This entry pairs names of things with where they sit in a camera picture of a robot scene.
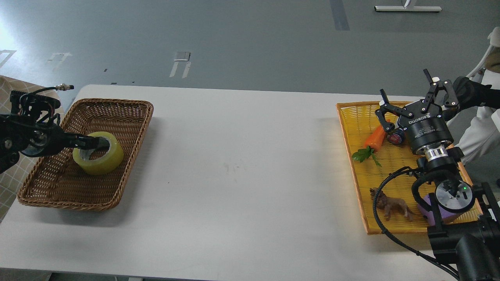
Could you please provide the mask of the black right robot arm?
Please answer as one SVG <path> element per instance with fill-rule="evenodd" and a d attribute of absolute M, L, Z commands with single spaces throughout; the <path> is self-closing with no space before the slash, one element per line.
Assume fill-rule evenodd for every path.
<path fill-rule="evenodd" d="M 488 183 L 470 185 L 459 174 L 464 156 L 453 145 L 446 122 L 459 108 L 450 80 L 432 78 L 427 95 L 404 107 L 382 101 L 375 114 L 384 131 L 404 132 L 411 152 L 420 155 L 418 167 L 402 167 L 390 174 L 377 190 L 371 191 L 373 214 L 382 233 L 396 244 L 444 270 L 458 281 L 498 281 L 500 278 L 499 205 Z M 427 237 L 434 256 L 430 257 L 396 238 L 382 223 L 377 206 L 384 186 L 401 175 L 414 176 L 411 194 L 430 225 Z"/>

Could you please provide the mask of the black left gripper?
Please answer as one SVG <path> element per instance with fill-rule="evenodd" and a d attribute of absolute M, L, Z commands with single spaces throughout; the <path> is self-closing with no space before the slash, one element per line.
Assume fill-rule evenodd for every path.
<path fill-rule="evenodd" d="M 84 151 L 110 147 L 110 142 L 105 137 L 66 133 L 57 125 L 39 127 L 18 124 L 16 136 L 20 139 L 16 146 L 18 158 L 21 154 L 29 158 L 56 155 L 63 149 L 71 147 Z"/>

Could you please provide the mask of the black gloved hand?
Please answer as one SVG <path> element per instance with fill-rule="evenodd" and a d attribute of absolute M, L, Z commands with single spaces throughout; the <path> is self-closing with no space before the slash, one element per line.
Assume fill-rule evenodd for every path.
<path fill-rule="evenodd" d="M 460 111 L 470 107 L 491 107 L 495 110 L 500 108 L 500 90 L 494 89 L 493 85 L 483 85 L 460 76 L 455 79 L 452 88 L 458 100 L 458 109 L 455 111 L 445 110 L 443 112 L 445 121 L 450 121 Z"/>

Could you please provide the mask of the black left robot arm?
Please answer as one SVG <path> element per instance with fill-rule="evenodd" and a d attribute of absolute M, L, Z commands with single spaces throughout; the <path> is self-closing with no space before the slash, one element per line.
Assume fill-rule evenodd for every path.
<path fill-rule="evenodd" d="M 60 114 L 55 113 L 61 102 L 41 95 L 49 90 L 72 89 L 73 85 L 60 84 L 32 92 L 11 91 L 11 112 L 1 114 L 0 122 L 1 173 L 17 164 L 20 154 L 39 158 L 58 154 L 65 148 L 84 151 L 110 148 L 111 141 L 104 137 L 66 133 L 60 126 Z"/>

